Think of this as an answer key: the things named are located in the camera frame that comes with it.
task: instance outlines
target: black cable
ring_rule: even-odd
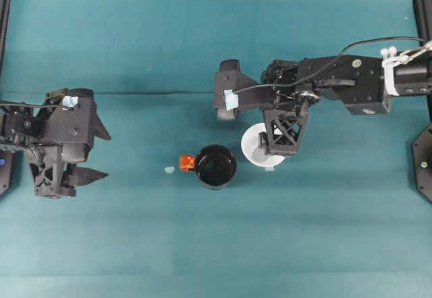
[[[66,107],[65,105],[60,104],[27,104],[27,103],[18,103],[18,102],[8,102],[8,101],[0,101],[1,107],[31,107],[32,109],[66,109],[68,111],[73,110],[72,107]]]
[[[423,42],[423,43],[427,42],[427,40],[425,40],[423,38],[418,38],[416,36],[387,36],[385,38],[356,41],[355,43],[350,43],[348,46],[343,48],[336,57],[334,57],[331,61],[326,63],[324,66],[321,66],[321,68],[319,68],[316,72],[312,73],[309,76],[301,78],[300,80],[297,80],[297,81],[290,83],[290,84],[258,84],[258,85],[248,86],[248,87],[245,87],[244,89],[234,91],[233,94],[238,94],[238,93],[241,93],[244,91],[257,89],[260,87],[270,87],[270,86],[272,86],[272,87],[291,87],[291,86],[300,84],[300,83],[305,82],[307,80],[310,80],[311,78],[314,78],[318,74],[324,72],[326,69],[328,69],[328,67],[335,64],[340,59],[340,57],[342,57],[345,54],[345,52],[347,50],[349,50],[350,48],[353,48],[353,47],[358,46],[358,45],[365,45],[368,43],[382,43],[383,41],[390,41],[390,40],[414,40],[414,41],[419,41],[419,42]]]

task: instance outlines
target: white saucer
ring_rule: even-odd
[[[263,122],[251,126],[242,137],[242,151],[248,161],[262,168],[271,168],[279,165],[286,158],[280,155],[264,155],[264,149],[258,148],[259,134],[265,131]]]

